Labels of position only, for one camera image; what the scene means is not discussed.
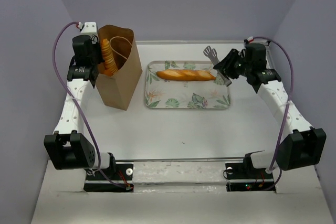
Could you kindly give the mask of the fake ridged spiral bread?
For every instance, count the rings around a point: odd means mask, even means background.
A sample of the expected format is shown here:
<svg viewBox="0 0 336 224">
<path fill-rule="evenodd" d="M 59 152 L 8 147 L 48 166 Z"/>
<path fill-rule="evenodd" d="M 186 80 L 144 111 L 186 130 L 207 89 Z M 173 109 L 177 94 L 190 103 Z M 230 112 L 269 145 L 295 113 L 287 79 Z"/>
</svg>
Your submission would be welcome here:
<svg viewBox="0 0 336 224">
<path fill-rule="evenodd" d="M 100 42 L 100 46 L 101 46 L 102 57 L 104 59 L 104 63 L 103 63 L 104 68 L 105 68 L 104 74 L 106 76 L 111 77 L 118 71 L 118 67 L 114 60 L 113 51 L 110 46 L 110 42 L 107 39 L 103 39 Z"/>
</svg>

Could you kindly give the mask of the metal kitchen tongs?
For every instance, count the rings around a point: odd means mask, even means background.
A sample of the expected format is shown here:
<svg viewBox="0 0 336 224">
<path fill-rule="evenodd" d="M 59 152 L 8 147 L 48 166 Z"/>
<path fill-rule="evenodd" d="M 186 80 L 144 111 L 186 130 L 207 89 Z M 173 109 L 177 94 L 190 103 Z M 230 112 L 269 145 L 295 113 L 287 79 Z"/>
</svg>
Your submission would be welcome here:
<svg viewBox="0 0 336 224">
<path fill-rule="evenodd" d="M 216 51 L 215 48 L 212 48 L 211 46 L 207 46 L 203 50 L 203 54 L 211 61 L 211 63 L 214 66 L 219 63 L 219 59 L 218 59 L 218 56 L 217 56 L 217 51 Z M 219 70 L 217 70 L 217 73 L 221 77 L 221 79 L 223 80 L 224 85 L 226 87 L 229 87 L 232 82 L 225 75 L 223 75 Z"/>
</svg>

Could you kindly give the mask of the brown paper bag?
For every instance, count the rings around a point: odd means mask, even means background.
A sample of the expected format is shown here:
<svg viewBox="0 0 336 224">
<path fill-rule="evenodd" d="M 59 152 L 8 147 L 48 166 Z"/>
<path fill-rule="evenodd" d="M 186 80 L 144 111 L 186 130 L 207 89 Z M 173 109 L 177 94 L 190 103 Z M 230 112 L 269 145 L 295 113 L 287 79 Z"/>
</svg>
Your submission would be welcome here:
<svg viewBox="0 0 336 224">
<path fill-rule="evenodd" d="M 118 71 L 111 77 L 106 76 L 104 64 L 99 64 L 96 87 L 106 106 L 127 110 L 142 74 L 134 32 L 129 28 L 105 25 L 98 30 L 98 37 L 100 42 L 103 39 L 110 42 Z"/>
</svg>

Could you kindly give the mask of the fake baguette bread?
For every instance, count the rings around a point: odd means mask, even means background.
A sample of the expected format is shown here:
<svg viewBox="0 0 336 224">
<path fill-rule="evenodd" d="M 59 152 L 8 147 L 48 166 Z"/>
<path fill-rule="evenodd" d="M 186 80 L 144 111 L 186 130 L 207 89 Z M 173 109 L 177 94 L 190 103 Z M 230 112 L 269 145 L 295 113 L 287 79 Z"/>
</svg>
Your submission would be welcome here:
<svg viewBox="0 0 336 224">
<path fill-rule="evenodd" d="M 170 81 L 214 81 L 216 77 L 205 70 L 166 69 L 158 71 L 156 75 Z"/>
</svg>

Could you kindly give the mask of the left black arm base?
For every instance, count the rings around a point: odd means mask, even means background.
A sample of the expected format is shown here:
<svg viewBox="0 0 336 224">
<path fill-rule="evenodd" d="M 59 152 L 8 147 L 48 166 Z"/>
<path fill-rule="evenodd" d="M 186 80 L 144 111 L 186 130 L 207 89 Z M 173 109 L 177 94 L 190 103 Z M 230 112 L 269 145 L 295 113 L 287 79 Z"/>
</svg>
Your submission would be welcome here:
<svg viewBox="0 0 336 224">
<path fill-rule="evenodd" d="M 100 172 L 86 171 L 83 190 L 88 193 L 132 193 L 134 191 L 132 162 L 116 162 L 116 170 L 102 170 L 108 179 Z"/>
</svg>

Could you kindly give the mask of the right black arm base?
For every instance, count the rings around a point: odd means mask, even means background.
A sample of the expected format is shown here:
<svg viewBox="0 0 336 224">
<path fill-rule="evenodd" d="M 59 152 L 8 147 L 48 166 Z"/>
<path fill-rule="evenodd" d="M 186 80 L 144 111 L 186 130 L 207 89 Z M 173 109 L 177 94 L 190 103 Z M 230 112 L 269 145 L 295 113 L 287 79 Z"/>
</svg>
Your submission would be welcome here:
<svg viewBox="0 0 336 224">
<path fill-rule="evenodd" d="M 265 169 L 248 170 L 243 163 L 226 163 L 223 178 L 228 192 L 276 191 L 273 174 Z"/>
</svg>

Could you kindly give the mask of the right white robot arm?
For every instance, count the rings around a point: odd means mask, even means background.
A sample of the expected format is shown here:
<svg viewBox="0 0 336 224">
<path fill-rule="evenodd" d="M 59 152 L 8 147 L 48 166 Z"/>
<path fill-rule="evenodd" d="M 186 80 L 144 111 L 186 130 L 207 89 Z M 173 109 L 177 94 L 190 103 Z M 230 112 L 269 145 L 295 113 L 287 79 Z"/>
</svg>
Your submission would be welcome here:
<svg viewBox="0 0 336 224">
<path fill-rule="evenodd" d="M 327 138 L 322 128 L 313 127 L 299 112 L 280 75 L 267 67 L 266 53 L 265 45 L 249 43 L 241 51 L 232 49 L 223 60 L 213 63 L 226 84 L 245 77 L 280 125 L 274 151 L 246 154 L 248 161 L 242 164 L 241 171 L 248 178 L 255 177 L 263 168 L 270 173 L 275 168 L 287 171 L 318 164 Z"/>
</svg>

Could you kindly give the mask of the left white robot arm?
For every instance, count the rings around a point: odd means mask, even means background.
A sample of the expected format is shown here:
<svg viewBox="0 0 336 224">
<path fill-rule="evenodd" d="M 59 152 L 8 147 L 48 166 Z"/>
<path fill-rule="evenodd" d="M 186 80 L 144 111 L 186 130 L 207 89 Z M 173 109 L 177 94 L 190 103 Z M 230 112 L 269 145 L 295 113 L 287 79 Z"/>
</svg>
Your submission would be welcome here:
<svg viewBox="0 0 336 224">
<path fill-rule="evenodd" d="M 52 65 L 66 98 L 60 119 L 52 134 L 44 138 L 44 147 L 57 170 L 84 169 L 104 179 L 116 174 L 111 153 L 99 151 L 98 143 L 84 114 L 84 106 L 95 88 L 98 65 L 103 62 L 95 22 L 72 22 L 80 34 L 72 39 L 72 56 L 66 79 L 56 65 L 56 48 L 52 49 Z"/>
</svg>

